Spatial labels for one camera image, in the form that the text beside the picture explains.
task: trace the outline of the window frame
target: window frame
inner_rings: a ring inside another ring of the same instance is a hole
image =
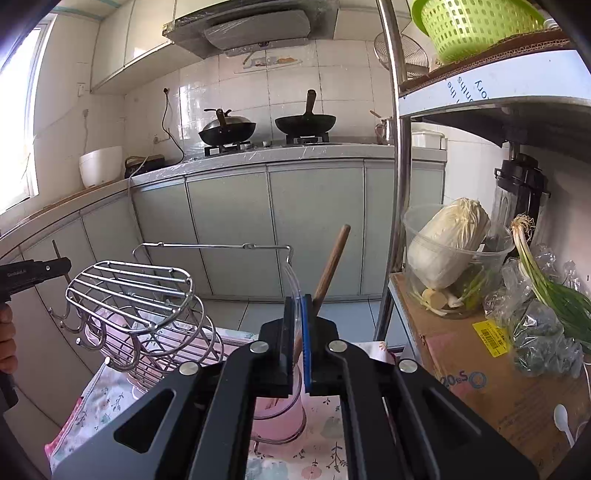
[[[29,64],[27,98],[25,100],[25,120],[23,125],[23,137],[25,145],[27,146],[30,152],[24,171],[24,176],[26,178],[26,189],[24,189],[21,195],[12,198],[12,200],[6,205],[5,209],[3,206],[0,206],[0,215],[8,209],[18,205],[19,203],[24,202],[25,200],[28,200],[29,198],[39,194],[37,186],[37,175],[35,171],[35,156],[33,149],[35,141],[35,136],[33,134],[33,117],[35,109],[35,95],[37,93],[37,80],[39,78],[39,71],[41,69],[43,54],[47,46],[47,40],[49,38],[49,34],[51,32],[51,28],[53,26],[55,18],[56,15],[48,14],[31,30],[33,31],[39,29],[40,33],[35,44],[35,50],[31,58],[31,63]]]

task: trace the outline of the metal shelf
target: metal shelf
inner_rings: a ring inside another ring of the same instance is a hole
[[[440,80],[400,114],[591,161],[591,74],[575,50],[533,53]]]

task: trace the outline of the pot lid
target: pot lid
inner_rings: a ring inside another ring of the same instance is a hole
[[[232,110],[226,110],[225,112],[221,109],[215,109],[215,108],[206,108],[205,110],[203,110],[204,112],[216,112],[216,118],[215,120],[212,120],[211,122],[209,122],[207,125],[205,125],[205,127],[203,128],[204,130],[207,130],[209,128],[217,128],[219,126],[225,126],[227,124],[249,124],[251,123],[251,121],[243,116],[228,116],[228,114],[232,111]]]

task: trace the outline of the yellow label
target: yellow label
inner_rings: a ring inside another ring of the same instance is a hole
[[[495,322],[486,320],[474,323],[472,326],[493,357],[504,355],[509,351],[503,330],[497,327]]]

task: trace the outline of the range hood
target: range hood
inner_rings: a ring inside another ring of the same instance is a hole
[[[339,0],[229,0],[164,26],[162,35],[205,59],[302,45],[335,34]]]

